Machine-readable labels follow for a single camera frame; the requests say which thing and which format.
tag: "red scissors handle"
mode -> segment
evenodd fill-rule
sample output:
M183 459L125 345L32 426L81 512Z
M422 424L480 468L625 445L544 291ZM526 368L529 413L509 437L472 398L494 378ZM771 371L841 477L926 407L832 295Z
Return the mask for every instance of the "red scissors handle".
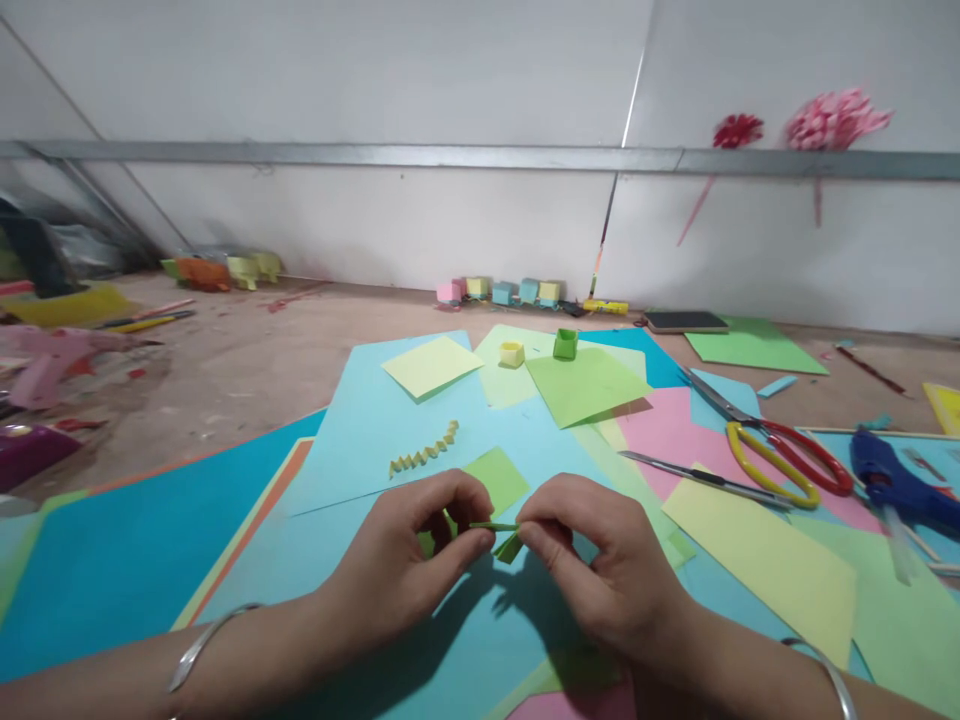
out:
M817 485L822 487L828 493L847 497L853 492L853 478L847 469L833 455L824 450L815 440L811 440L803 433L794 430L792 427L775 423L771 420L760 420L760 424L769 433L768 441L784 459L793 465L797 470L810 478ZM827 477L818 469L813 467L806 458L801 456L784 438L789 438L791 442L799 445L807 453L822 462L830 469L833 477Z

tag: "glue gun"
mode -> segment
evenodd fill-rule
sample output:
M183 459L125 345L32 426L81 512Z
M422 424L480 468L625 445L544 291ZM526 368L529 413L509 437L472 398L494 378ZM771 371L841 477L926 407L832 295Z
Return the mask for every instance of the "glue gun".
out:
M32 355L20 373L7 402L26 410L44 410L58 402L57 383L78 360L103 351L126 352L143 345L162 345L156 340L113 332L60 328L46 333L32 325L0 328L0 337L14 340Z
M853 472L878 508L892 506L904 522L960 534L960 502L901 465L890 443L868 430L857 430L850 442L850 459Z

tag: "paper flower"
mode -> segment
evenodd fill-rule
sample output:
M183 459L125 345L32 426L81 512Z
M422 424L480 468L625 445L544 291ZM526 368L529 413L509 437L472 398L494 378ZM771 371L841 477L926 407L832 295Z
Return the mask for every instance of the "paper flower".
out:
M793 150L840 151L854 140L890 124L893 111L878 112L861 88L823 93L804 105L787 123L787 144ZM813 209L817 227L823 219L823 182L814 180Z
M727 115L727 117L723 119L723 122L714 128L713 146L723 148L724 150L736 150L744 145L756 142L762 137L763 120L756 115L747 115L744 113ZM680 247L683 239L690 231L693 221L696 220L697 215L700 214L700 209L703 207L703 203L706 202L707 195L710 194L710 188L713 187L716 179L716 175L711 175L707 179L707 184L703 186L703 192L700 193L700 198L697 200L697 204L693 206L693 212L690 213L690 219L687 220L687 224L683 228L683 233L681 233L680 239L677 240L677 247Z

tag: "pink glue gun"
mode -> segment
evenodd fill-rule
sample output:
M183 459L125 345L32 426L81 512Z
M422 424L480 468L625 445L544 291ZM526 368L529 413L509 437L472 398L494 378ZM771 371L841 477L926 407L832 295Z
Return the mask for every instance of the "pink glue gun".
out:
M129 335L60 328L51 333L32 325L0 328L0 335L12 338L20 350L32 355L30 364L20 373L7 401L26 410L54 407L59 398L57 384L63 374L78 360L98 352L126 352L144 345L162 345L156 340L142 340Z

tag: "yellow scissors handle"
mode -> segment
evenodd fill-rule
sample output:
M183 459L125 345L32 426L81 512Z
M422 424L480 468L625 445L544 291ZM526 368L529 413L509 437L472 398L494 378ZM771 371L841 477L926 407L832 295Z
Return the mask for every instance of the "yellow scissors handle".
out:
M733 456L737 459L740 467L743 468L744 472L747 473L757 485L777 495L783 495L794 505L805 510L814 510L820 504L820 493L817 491L817 488L814 487L813 483L793 467L793 465L780 457L774 450L771 450L763 442L757 440L747 432L743 425L738 422L727 423L727 440L730 441L730 450L733 452ZM794 485L803 490L805 497L784 490L760 472L759 468L750 462L750 458L744 454L741 440L749 445L760 457L790 478Z

